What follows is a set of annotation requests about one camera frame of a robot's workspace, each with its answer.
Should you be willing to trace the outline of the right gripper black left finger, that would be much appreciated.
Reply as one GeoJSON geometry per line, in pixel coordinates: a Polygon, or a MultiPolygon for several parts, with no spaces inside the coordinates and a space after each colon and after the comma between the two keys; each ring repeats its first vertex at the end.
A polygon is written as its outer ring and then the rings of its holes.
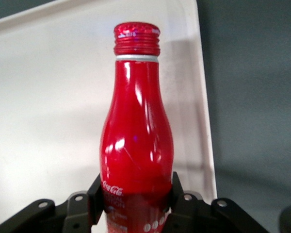
{"type": "Polygon", "coordinates": [[[0,233],[90,233],[103,212],[100,176],[65,202],[39,199],[0,224],[0,233]]]}

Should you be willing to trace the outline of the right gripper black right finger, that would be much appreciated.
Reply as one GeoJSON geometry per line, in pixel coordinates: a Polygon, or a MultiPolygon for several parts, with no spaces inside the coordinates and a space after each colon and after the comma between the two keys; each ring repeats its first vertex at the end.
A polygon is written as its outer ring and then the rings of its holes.
{"type": "Polygon", "coordinates": [[[185,192],[173,172],[171,213],[164,225],[166,233],[266,233],[267,230],[244,209],[227,198],[207,204],[199,193],[185,192]]]}

